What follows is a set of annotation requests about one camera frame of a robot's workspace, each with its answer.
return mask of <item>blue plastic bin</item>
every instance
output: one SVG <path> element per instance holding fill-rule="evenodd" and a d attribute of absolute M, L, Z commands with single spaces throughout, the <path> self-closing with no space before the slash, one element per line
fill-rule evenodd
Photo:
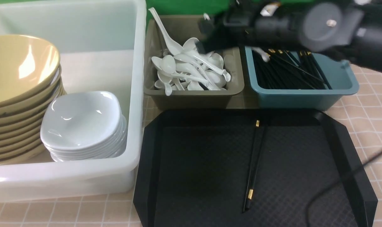
<path fill-rule="evenodd" d="M 328 79 L 332 90 L 263 89 L 257 82 L 250 47 L 245 48 L 245 54 L 251 87 L 258 93 L 260 108 L 313 108 L 325 111 L 342 96 L 354 95 L 359 90 L 359 83 L 348 61 L 337 62 L 319 54 L 314 54 L 314 57 Z"/>

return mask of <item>black tray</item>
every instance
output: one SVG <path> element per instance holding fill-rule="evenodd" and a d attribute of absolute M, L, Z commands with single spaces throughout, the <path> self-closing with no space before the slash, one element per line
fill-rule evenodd
<path fill-rule="evenodd" d="M 256 121 L 267 127 L 242 213 Z M 134 204 L 144 227 L 304 227 L 309 199 L 361 164 L 344 125 L 316 110 L 170 110 L 146 128 Z M 313 227 L 371 227 L 365 171 L 311 207 Z"/>

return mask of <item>white bowl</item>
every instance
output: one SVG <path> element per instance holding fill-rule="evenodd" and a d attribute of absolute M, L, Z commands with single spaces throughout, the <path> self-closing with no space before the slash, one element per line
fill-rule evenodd
<path fill-rule="evenodd" d="M 75 151 L 110 138 L 119 127 L 121 108 L 111 92 L 64 95 L 48 106 L 41 125 L 41 140 L 49 148 Z"/>
<path fill-rule="evenodd" d="M 126 118 L 122 115 L 117 131 L 114 132 L 110 138 L 106 139 L 100 144 L 96 144 L 89 148 L 78 149 L 74 151 L 65 151 L 65 150 L 50 148 L 48 146 L 45 146 L 45 147 L 48 149 L 49 152 L 54 153 L 55 155 L 62 155 L 66 157 L 77 156 L 77 155 L 99 154 L 103 152 L 103 150 L 108 149 L 109 147 L 118 143 L 118 141 L 122 139 L 122 137 L 126 133 L 126 126 L 127 126 Z"/>
<path fill-rule="evenodd" d="M 112 141 L 108 141 L 99 145 L 95 145 L 94 147 L 88 148 L 86 151 L 59 151 L 54 150 L 52 148 L 48 148 L 48 151 L 51 153 L 53 157 L 58 157 L 62 160 L 83 160 L 83 159 L 91 159 L 94 157 L 98 158 L 107 158 L 111 156 L 111 154 L 115 153 L 116 150 L 122 144 L 123 139 L 126 137 L 126 120 L 125 117 L 122 116 L 122 120 L 120 123 L 119 131 L 114 133 Z"/>
<path fill-rule="evenodd" d="M 50 153 L 50 155 L 51 155 L 51 158 L 57 162 L 58 161 L 84 160 L 84 159 L 115 158 L 115 157 L 121 155 L 125 151 L 125 148 L 126 148 L 127 134 L 126 134 L 126 132 L 123 132 L 123 133 L 124 133 L 124 135 L 122 135 L 123 137 L 121 138 L 121 140 L 118 143 L 112 144 L 111 147 L 102 150 L 103 152 L 100 152 L 96 156 L 93 156 L 93 155 L 90 155 L 90 156 L 76 155 L 75 156 L 75 155 L 73 155 L 73 156 L 68 157 L 68 156 L 64 156 L 64 155 L 60 155 L 60 154 L 55 154 L 52 152 Z"/>

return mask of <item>chopsticks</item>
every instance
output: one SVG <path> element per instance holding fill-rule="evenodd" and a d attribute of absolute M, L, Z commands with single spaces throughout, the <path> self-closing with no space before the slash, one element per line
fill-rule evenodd
<path fill-rule="evenodd" d="M 253 51 L 258 85 L 263 89 L 332 89 L 316 58 L 309 51 L 298 51 L 297 59 L 286 50 L 264 50 L 270 61 Z"/>
<path fill-rule="evenodd" d="M 265 133 L 266 133 L 266 129 L 267 129 L 267 125 L 263 127 L 263 132 L 262 132 L 262 136 L 260 136 L 260 134 L 257 133 L 257 131 L 259 130 L 259 127 L 261 125 L 261 128 L 263 127 L 262 126 L 262 122 L 260 122 L 259 120 L 257 120 L 256 124 L 255 124 L 255 130 L 254 130 L 254 141 L 253 141 L 253 147 L 252 147 L 252 150 L 251 150 L 251 155 L 250 155 L 250 166 L 248 168 L 248 179 L 247 179 L 247 189 L 246 189 L 246 193 L 245 193 L 245 197 L 244 197 L 244 204 L 243 204 L 243 209 L 242 209 L 242 212 L 244 213 L 245 211 L 249 210 L 250 207 L 251 207 L 251 202 L 253 200 L 253 195 L 254 195 L 254 188 L 255 188 L 255 183 L 257 181 L 257 176 L 258 176 L 258 170 L 259 170 L 259 160 L 260 160 L 260 155 L 261 155 L 261 150 L 262 150 L 262 147 L 263 147 L 263 144 L 264 144 L 264 141 L 265 141 Z M 256 161 L 255 161 L 255 169 L 254 169 L 254 175 L 253 175 L 253 178 L 251 178 L 251 173 L 253 171 L 253 161 L 254 161 L 254 154 L 255 154 L 255 150 L 258 148 L 257 150 L 257 158 L 256 158 Z"/>

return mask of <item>plastic tub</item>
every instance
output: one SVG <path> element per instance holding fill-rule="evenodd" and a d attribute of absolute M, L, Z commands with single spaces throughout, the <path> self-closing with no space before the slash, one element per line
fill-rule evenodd
<path fill-rule="evenodd" d="M 161 16 L 162 23 L 172 39 L 179 44 L 184 44 L 191 37 L 202 39 L 198 28 L 199 15 L 171 15 Z M 232 55 L 235 64 L 227 71 L 232 79 L 227 83 L 227 90 L 220 91 L 173 91 L 171 96 L 166 96 L 163 90 L 157 90 L 154 83 L 157 80 L 157 70 L 151 58 L 162 57 L 166 45 L 155 20 L 149 21 L 145 40 L 145 95 L 150 95 L 156 106 L 161 110 L 182 108 L 226 108 L 231 97 L 244 89 L 244 78 L 240 57 L 240 49 L 233 48 L 223 51 L 223 57 Z"/>
<path fill-rule="evenodd" d="M 117 158 L 0 166 L 0 202 L 128 191 L 142 143 L 146 3 L 143 0 L 52 0 L 0 5 L 0 35 L 45 38 L 61 52 L 68 93 L 107 90 L 128 120 Z"/>
<path fill-rule="evenodd" d="M 253 54 L 250 47 L 245 48 L 246 62 L 251 87 L 258 93 L 260 108 L 313 108 L 325 111 L 344 95 L 354 95 L 359 83 L 348 61 L 337 62 L 314 54 L 332 90 L 279 90 L 263 89 L 258 85 Z"/>

